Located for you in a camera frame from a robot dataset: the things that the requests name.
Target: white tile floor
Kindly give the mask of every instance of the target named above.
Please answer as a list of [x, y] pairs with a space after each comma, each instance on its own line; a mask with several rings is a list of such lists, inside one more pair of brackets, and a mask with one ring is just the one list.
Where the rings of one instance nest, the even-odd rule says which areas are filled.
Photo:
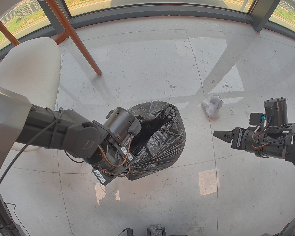
[[[232, 150], [213, 131], [247, 127], [263, 101], [286, 97], [295, 122], [295, 41], [250, 25], [192, 17], [120, 20], [77, 30], [103, 74], [95, 74], [70, 39], [63, 55], [57, 108], [105, 121], [117, 106], [162, 100], [176, 105], [187, 141], [169, 169], [145, 178], [99, 184], [87, 164], [63, 151], [24, 153], [0, 188], [29, 233], [146, 234], [162, 223], [168, 235], [259, 236], [295, 216], [295, 167]], [[209, 119], [200, 103], [224, 99]], [[4, 165], [12, 159], [11, 152]]]

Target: white label sticker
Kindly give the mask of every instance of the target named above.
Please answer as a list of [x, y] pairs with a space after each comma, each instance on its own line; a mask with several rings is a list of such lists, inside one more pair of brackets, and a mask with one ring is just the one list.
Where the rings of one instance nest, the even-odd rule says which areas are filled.
[[94, 170], [94, 173], [95, 173], [95, 175], [97, 175], [97, 177], [99, 178], [99, 180], [102, 183], [105, 183], [106, 182], [106, 180], [104, 179], [104, 177], [102, 176], [102, 174], [98, 170]]
[[[122, 148], [121, 148], [121, 151], [124, 153], [124, 155], [127, 154], [127, 149], [126, 149], [125, 147], [122, 147]], [[130, 153], [129, 153], [129, 155], [128, 155], [128, 159], [129, 159], [130, 161], [133, 160], [133, 156], [130, 155]]]
[[237, 147], [240, 146], [240, 142], [242, 141], [242, 135], [243, 135], [243, 130], [239, 130], [239, 136], [238, 136], [238, 141], [237, 141]]

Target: seat cushion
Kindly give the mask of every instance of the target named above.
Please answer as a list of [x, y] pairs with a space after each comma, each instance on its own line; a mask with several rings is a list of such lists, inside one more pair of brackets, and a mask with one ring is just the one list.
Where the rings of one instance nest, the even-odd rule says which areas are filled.
[[0, 87], [26, 96], [34, 105], [54, 110], [60, 68], [61, 53], [55, 41], [49, 37], [31, 39], [12, 48], [2, 60]]

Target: brown wooden frame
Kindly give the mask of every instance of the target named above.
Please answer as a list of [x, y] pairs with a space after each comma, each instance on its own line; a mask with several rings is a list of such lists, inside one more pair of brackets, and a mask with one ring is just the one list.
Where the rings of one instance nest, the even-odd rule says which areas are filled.
[[[56, 2], [56, 0], [45, 0], [45, 1], [64, 28], [64, 31], [62, 33], [60, 33], [54, 39], [55, 42], [57, 43], [57, 45], [59, 45], [61, 42], [63, 42], [66, 38], [71, 37], [71, 39], [73, 40], [73, 42], [75, 43], [77, 48], [83, 54], [83, 56], [88, 61], [88, 63], [91, 65], [91, 67], [94, 69], [94, 71], [97, 73], [97, 75], [101, 75], [102, 71], [99, 69], [99, 67], [95, 63], [93, 57], [90, 55], [90, 53], [86, 49], [85, 45], [83, 44], [83, 42], [79, 38], [75, 29], [70, 24], [69, 20], [67, 19], [67, 17], [65, 16], [63, 11], [61, 10], [61, 8], [60, 8], [59, 4]], [[0, 31], [14, 46], [20, 44], [20, 42], [9, 32], [9, 30], [4, 26], [4, 24], [1, 21], [0, 21]]]

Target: black plastic bag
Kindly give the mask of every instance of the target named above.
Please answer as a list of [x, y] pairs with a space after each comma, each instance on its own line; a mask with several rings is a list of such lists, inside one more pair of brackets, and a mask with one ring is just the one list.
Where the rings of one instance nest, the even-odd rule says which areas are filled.
[[181, 155], [186, 132], [178, 109], [167, 102], [146, 102], [128, 109], [142, 129], [130, 146], [137, 158], [129, 180], [136, 180], [173, 165]]

